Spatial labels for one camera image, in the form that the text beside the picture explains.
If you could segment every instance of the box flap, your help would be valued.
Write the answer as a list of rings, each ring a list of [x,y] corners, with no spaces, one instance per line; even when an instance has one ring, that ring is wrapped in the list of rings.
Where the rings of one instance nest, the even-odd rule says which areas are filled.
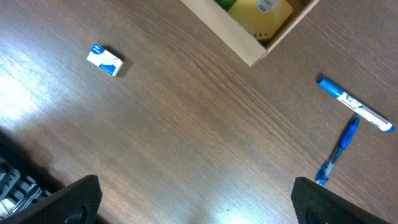
[[[214,0],[181,0],[249,66],[267,50]]]

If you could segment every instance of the barcode sticker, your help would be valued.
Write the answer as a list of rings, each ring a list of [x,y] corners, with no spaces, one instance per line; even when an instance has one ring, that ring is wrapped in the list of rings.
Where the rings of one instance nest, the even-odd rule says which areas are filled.
[[[278,6],[278,3],[275,0],[259,0],[257,3],[257,8],[262,12],[262,13],[267,13],[271,9],[275,8]]]

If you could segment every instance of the pen cap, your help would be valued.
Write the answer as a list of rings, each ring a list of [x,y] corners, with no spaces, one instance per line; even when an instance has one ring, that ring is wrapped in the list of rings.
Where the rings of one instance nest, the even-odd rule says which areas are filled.
[[[335,98],[341,96],[344,93],[344,91],[341,88],[336,86],[327,78],[322,78],[322,80],[318,82],[318,85]]]

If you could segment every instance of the white label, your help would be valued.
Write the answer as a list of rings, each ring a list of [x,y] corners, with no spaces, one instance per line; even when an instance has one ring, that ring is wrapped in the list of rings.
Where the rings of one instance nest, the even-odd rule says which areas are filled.
[[[351,108],[357,114],[368,120],[370,123],[378,127],[381,131],[387,131],[392,127],[392,124],[380,117],[378,114],[364,106],[358,100],[355,100],[352,96],[344,92],[337,98],[340,102]]]
[[[262,13],[267,13],[271,9],[275,8],[278,6],[278,3],[275,0],[259,0],[257,3],[257,8],[262,12]]]

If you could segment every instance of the yellow object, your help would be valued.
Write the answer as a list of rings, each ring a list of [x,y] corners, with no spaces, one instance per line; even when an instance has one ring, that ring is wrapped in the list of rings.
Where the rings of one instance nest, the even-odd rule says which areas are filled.
[[[257,40],[267,40],[292,11],[285,0],[237,0],[228,13]]]

